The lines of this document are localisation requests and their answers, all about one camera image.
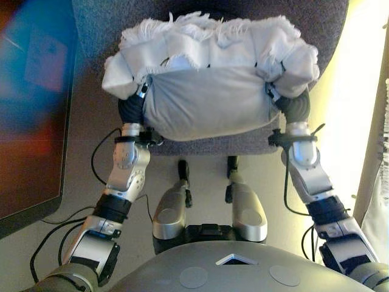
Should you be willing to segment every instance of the white cloth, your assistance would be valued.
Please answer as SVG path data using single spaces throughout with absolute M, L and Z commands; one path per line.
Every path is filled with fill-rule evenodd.
M 317 49 L 284 16 L 145 19 L 122 32 L 119 48 L 105 63 L 103 89 L 125 100 L 152 77 L 146 121 L 176 141 L 262 127 L 275 117 L 264 82 L 293 98 L 319 76 Z

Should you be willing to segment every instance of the black cable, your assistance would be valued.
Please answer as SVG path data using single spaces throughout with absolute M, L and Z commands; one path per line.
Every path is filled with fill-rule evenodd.
M 81 222 L 79 224 L 76 224 L 75 226 L 73 226 L 72 228 L 70 228 L 64 235 L 64 237 L 62 238 L 61 240 L 61 243 L 60 243 L 60 248 L 58 249 L 58 264 L 61 266 L 62 265 L 62 249 L 63 249 L 63 245 L 65 243 L 65 240 L 67 238 L 67 236 L 74 230 L 76 229 L 77 227 L 81 226 L 82 224 L 84 224 L 84 222 Z
M 305 256 L 305 258 L 306 258 L 307 260 L 309 260 L 309 257 L 308 257 L 308 256 L 306 255 L 306 253 L 305 253 L 304 240 L 305 240 L 305 237 L 306 237 L 307 233 L 308 233 L 313 227 L 314 227 L 314 225 L 310 226 L 310 227 L 304 232 L 303 237 L 301 238 L 301 249 L 302 249 L 303 254 L 304 254 L 304 256 Z
M 153 223 L 153 218 L 151 218 L 151 214 L 150 214 L 150 206 L 148 204 L 148 195 L 145 195 L 146 196 L 146 203 L 147 203 L 147 214 L 148 214 L 148 218 L 150 218 L 150 221 L 151 223 Z
M 70 215 L 69 217 L 67 217 L 65 220 L 62 220 L 62 221 L 46 221 L 46 220 L 41 220 L 42 222 L 45 222 L 47 224 L 52 224 L 52 225 L 59 225 L 59 224 L 62 224 L 62 223 L 65 223 L 67 221 L 69 221 L 72 217 L 74 217 L 76 214 L 80 213 L 81 211 L 84 211 L 86 209 L 93 209 L 94 206 L 86 206 L 80 210 L 77 210 L 75 211 L 72 215 Z
M 72 221 L 68 221 L 68 222 L 65 222 L 65 223 L 62 223 L 58 226 L 56 226 L 55 228 L 53 228 L 48 234 L 46 234 L 46 236 L 43 238 L 42 242 L 39 244 L 38 248 L 36 249 L 36 251 L 33 253 L 33 255 L 31 256 L 31 259 L 30 259 L 30 270 L 31 270 L 31 275 L 35 281 L 35 283 L 38 283 L 39 282 L 39 279 L 38 279 L 38 276 L 36 275 L 36 271 L 35 271 L 35 258 L 36 256 L 38 255 L 39 251 L 42 249 L 43 245 L 45 244 L 45 242 L 47 242 L 47 239 L 49 239 L 49 237 L 57 230 L 59 230 L 60 228 L 66 226 L 66 225 L 69 225 L 69 224 L 72 224 L 72 223 L 77 223 L 77 222 L 81 222 L 81 221 L 84 221 L 86 219 L 86 217 L 84 218 L 81 218 L 81 219 L 77 219 L 77 220 L 72 220 Z
M 122 130 L 120 128 L 115 128 L 113 129 L 111 132 L 109 132 L 109 134 L 107 136 L 104 137 L 103 140 L 101 140 L 101 142 L 96 146 L 95 150 L 93 151 L 92 153 L 92 156 L 91 156 L 91 167 L 92 167 L 92 171 L 93 171 L 93 174 L 95 175 L 95 177 L 103 184 L 103 185 L 106 185 L 107 183 L 102 180 L 99 175 L 97 174 L 96 172 L 96 169 L 95 169 L 95 165 L 94 165 L 94 158 L 95 158 L 95 154 L 98 150 L 98 148 L 102 145 L 102 143 L 105 142 L 105 140 L 107 140 L 110 135 L 112 135 L 113 133 L 115 133 L 115 131 L 119 131 L 120 132 L 120 135 L 122 135 Z
M 302 216 L 310 216 L 309 214 L 306 214 L 306 213 L 294 211 L 287 204 L 287 181 L 289 178 L 289 151 L 285 150 L 285 153 L 286 153 L 286 171 L 285 171 L 285 184 L 284 184 L 284 205 L 285 205 L 285 208 L 287 208 L 289 211 L 291 211 L 294 214 L 298 214 L 298 215 L 302 215 Z
M 315 262 L 315 241 L 314 241 L 314 231 L 315 228 L 311 228 L 311 249 L 312 249 L 312 261 Z
M 142 195 L 142 196 L 139 196 L 139 197 L 136 199 L 136 201 L 139 200 L 139 199 L 141 199 L 141 198 L 143 198 L 144 196 L 146 197 L 148 218 L 150 218 L 151 223 L 153 223 L 153 218 L 151 217 L 151 213 L 150 213 L 150 205 L 149 205 L 149 203 L 148 203 L 148 195 L 147 195 L 147 194 L 144 194 L 144 195 Z

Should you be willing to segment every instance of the computer monitor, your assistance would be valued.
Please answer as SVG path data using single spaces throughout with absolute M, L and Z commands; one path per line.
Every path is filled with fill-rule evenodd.
M 71 1 L 7 3 L 0 4 L 0 238 L 61 203 L 77 40 Z

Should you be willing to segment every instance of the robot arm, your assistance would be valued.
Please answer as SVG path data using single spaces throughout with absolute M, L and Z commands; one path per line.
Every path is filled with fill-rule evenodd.
M 147 90 L 144 84 L 128 103 L 142 109 Z M 160 142 L 160 137 L 142 132 L 141 115 L 125 116 L 128 111 L 123 110 L 124 102 L 119 103 L 122 135 L 115 139 L 114 166 L 103 195 L 65 253 L 63 265 L 29 291 L 95 291 L 111 277 L 120 251 L 114 239 L 120 236 L 124 219 L 145 182 L 150 161 L 147 146 Z
M 316 138 L 306 123 L 309 113 L 308 92 L 296 100 L 286 101 L 282 97 L 277 99 L 274 88 L 268 86 L 268 90 L 270 96 L 276 97 L 276 105 L 285 113 L 287 122 L 285 134 L 275 130 L 269 137 L 269 143 L 282 146 L 286 152 L 286 164 L 294 187 L 314 221 L 318 236 L 326 240 L 320 248 L 325 265 L 367 285 L 366 275 L 383 271 L 383 266 L 378 264 L 379 259 L 357 221 L 346 213 L 320 165 Z M 368 287 L 374 288 L 383 279 L 385 277 L 370 283 Z

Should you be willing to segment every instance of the chair backrest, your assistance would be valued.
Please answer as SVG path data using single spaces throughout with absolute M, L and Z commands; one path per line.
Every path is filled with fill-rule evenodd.
M 81 47 L 99 78 L 103 75 L 106 57 L 117 51 L 121 31 L 145 18 L 166 20 L 168 13 L 175 17 L 203 11 L 219 19 L 263 19 L 285 15 L 301 30 L 301 37 L 319 51 L 318 66 L 321 74 L 327 67 L 338 43 L 345 22 L 347 0 L 73 0 Z M 192 142 L 165 141 L 154 147 L 155 155 L 246 155 L 275 151 L 267 144 L 271 130 L 278 120 L 259 130 L 244 134 L 202 139 Z

